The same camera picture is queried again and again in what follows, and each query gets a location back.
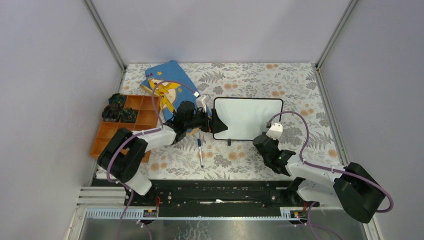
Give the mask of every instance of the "white board surface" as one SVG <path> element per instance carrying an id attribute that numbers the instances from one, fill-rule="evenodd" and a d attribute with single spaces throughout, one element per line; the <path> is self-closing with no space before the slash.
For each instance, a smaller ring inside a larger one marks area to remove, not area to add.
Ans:
<path id="1" fill-rule="evenodd" d="M 283 100 L 278 98 L 217 97 L 213 105 L 228 126 L 213 135 L 216 140 L 253 140 L 267 130 L 270 118 L 283 110 Z"/>

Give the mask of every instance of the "blue cloth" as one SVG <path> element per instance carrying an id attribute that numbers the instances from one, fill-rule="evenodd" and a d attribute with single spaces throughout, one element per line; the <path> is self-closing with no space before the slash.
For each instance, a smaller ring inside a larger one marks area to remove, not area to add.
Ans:
<path id="1" fill-rule="evenodd" d="M 173 80 L 184 83 L 194 91 L 198 91 L 192 80 L 186 72 L 178 65 L 177 61 L 170 61 L 147 69 L 145 72 L 146 80 L 141 82 L 140 87 L 148 93 L 152 93 L 155 84 L 162 81 Z M 186 87 L 178 83 L 163 83 L 158 86 L 156 93 L 160 95 L 160 107 L 165 121 L 172 118 L 182 101 L 190 101 L 196 105 L 196 97 Z"/>

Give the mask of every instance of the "orange tray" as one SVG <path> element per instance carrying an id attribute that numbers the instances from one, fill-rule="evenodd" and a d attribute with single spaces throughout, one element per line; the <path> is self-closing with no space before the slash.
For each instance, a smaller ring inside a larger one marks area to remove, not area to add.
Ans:
<path id="1" fill-rule="evenodd" d="M 158 117 L 155 114 L 155 108 L 159 111 L 161 102 L 160 98 L 155 96 L 154 102 L 156 106 L 152 105 L 151 96 L 127 95 L 123 107 L 132 108 L 133 110 L 138 111 L 135 123 L 121 122 L 121 119 L 119 119 L 119 122 L 102 121 L 98 128 L 93 147 L 91 148 L 90 156 L 97 160 L 111 138 L 120 128 L 127 128 L 130 131 L 156 128 L 158 124 Z M 121 150 L 121 152 L 126 154 L 127 150 Z M 147 163 L 149 161 L 149 157 L 150 151 L 146 152 L 141 162 Z"/>

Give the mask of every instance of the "cartoon print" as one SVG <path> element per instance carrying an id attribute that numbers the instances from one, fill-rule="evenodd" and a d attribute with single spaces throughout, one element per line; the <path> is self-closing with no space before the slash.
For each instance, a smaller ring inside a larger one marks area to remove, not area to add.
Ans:
<path id="1" fill-rule="evenodd" d="M 163 80 L 155 79 L 154 77 L 151 77 L 147 79 L 148 84 L 150 85 L 151 89 L 153 89 L 156 84 L 162 82 Z M 158 94 L 161 97 L 161 107 L 162 110 L 165 108 L 168 108 L 169 111 L 172 113 L 176 112 L 176 109 L 173 106 L 173 103 L 177 99 L 177 89 L 180 87 L 180 84 L 175 82 L 168 82 L 163 83 L 160 86 L 156 88 L 156 94 Z"/>

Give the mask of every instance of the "gray wall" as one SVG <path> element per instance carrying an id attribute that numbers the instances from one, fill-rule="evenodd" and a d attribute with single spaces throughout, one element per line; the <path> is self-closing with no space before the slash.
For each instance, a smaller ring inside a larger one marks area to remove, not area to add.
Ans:
<path id="1" fill-rule="evenodd" d="M 81 0 L 2 0 L 0 56 L 0 239 L 63 239 L 120 70 Z"/>
<path id="2" fill-rule="evenodd" d="M 377 214 L 385 240 L 424 239 L 423 10 L 359 1 L 322 68 L 351 161 L 394 198 Z"/>
<path id="3" fill-rule="evenodd" d="M 314 63 L 349 0 L 93 2 L 126 64 Z"/>

